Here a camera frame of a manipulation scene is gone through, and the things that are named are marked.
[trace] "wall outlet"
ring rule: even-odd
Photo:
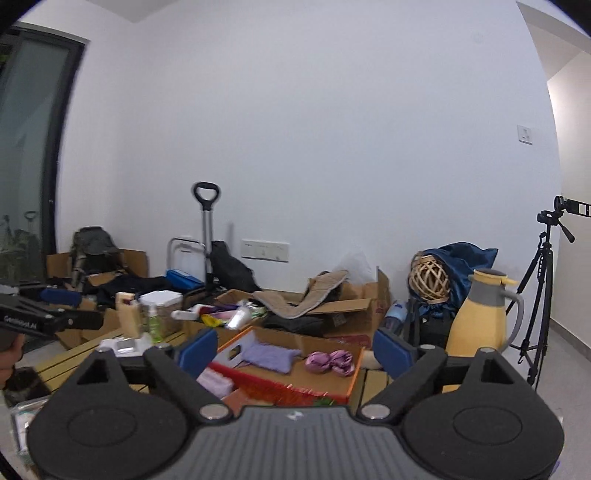
[[[290,244],[277,242],[261,242],[258,240],[242,240],[240,246],[242,258],[270,260],[272,262],[289,262]]]
[[[521,143],[527,143],[528,145],[533,145],[531,139],[531,128],[524,127],[522,125],[517,125],[517,137]]]

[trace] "gray thermos handle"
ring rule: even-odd
[[[507,341],[503,344],[501,348],[499,348],[500,352],[504,352],[507,347],[513,343],[519,330],[521,329],[521,323],[523,322],[523,314],[525,311],[525,304],[523,301],[523,297],[518,293],[515,293],[511,290],[502,290],[501,295],[503,295],[507,299],[513,300],[517,304],[517,320],[515,321],[515,326],[513,327],[513,331],[509,335]]]

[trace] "thermos lid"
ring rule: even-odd
[[[489,285],[517,285],[518,283],[507,277],[506,273],[492,268],[477,268],[474,270],[472,279]]]

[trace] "glass panel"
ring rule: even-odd
[[[10,56],[10,52],[12,51],[12,45],[7,43],[0,43],[0,75],[2,74],[2,69],[8,62],[8,57]]]
[[[51,110],[68,51],[23,40],[0,92],[0,278],[41,279],[41,189]]]

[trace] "yellow thermos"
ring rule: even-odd
[[[523,298],[505,290],[505,285],[516,285],[515,280],[490,268],[474,270],[471,278],[470,292],[449,333],[446,352],[450,356],[474,356],[482,347],[493,347],[502,352],[515,340],[523,321]],[[517,304],[515,327],[506,340],[505,299]]]

